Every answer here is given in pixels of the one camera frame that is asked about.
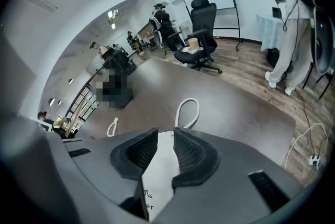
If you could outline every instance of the ceiling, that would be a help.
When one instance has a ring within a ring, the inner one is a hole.
[[[118,9],[118,15],[114,18],[116,29],[127,22],[127,15],[137,0],[127,0],[111,9]],[[62,99],[69,88],[68,80],[75,79],[96,56],[95,50],[90,50],[89,45],[93,41],[99,42],[111,35],[113,31],[108,22],[107,12],[105,11],[86,26],[68,45],[62,55],[59,57],[44,87],[40,109],[57,112],[57,101]],[[56,101],[50,108],[48,100],[55,97]]]

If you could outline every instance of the ceiling light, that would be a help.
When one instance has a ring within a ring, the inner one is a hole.
[[[52,97],[49,99],[49,106],[51,107],[53,103],[54,103],[54,98]]]

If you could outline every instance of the table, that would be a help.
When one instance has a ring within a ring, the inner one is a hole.
[[[279,165],[284,161],[295,121],[268,102],[208,74],[156,58],[128,78],[134,98],[123,109],[101,103],[76,137],[106,137],[115,117],[119,134],[151,127],[172,130],[179,104],[193,97],[199,101],[200,116],[192,129],[248,144]],[[195,114],[196,104],[186,103],[179,126]]]
[[[256,15],[257,35],[262,41],[261,51],[277,48],[280,50],[282,43],[283,22],[280,18],[270,15]]]

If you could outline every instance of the chair armrest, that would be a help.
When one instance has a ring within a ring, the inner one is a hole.
[[[194,37],[199,37],[200,35],[203,35],[205,33],[207,33],[208,30],[207,29],[200,29],[200,30],[197,30],[189,35],[187,35],[187,37],[190,39],[190,38],[194,38]]]
[[[181,33],[182,33],[182,31],[178,31],[178,32],[176,32],[176,33],[174,33],[174,34],[169,35],[167,38],[168,38],[168,39],[171,39],[171,38],[173,38],[173,37],[175,37],[175,36],[177,36],[177,35],[179,35],[179,34],[181,34]]]

